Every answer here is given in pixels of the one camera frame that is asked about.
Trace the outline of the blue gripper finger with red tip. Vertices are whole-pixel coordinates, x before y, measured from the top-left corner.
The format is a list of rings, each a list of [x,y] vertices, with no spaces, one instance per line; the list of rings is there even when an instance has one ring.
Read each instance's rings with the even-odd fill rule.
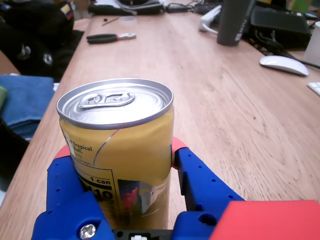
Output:
[[[172,141],[172,167],[178,171],[186,211],[177,216],[170,238],[208,240],[228,204],[243,198],[176,137]]]
[[[46,210],[33,240],[113,240],[115,235],[91,191],[85,190],[66,146],[47,169]]]

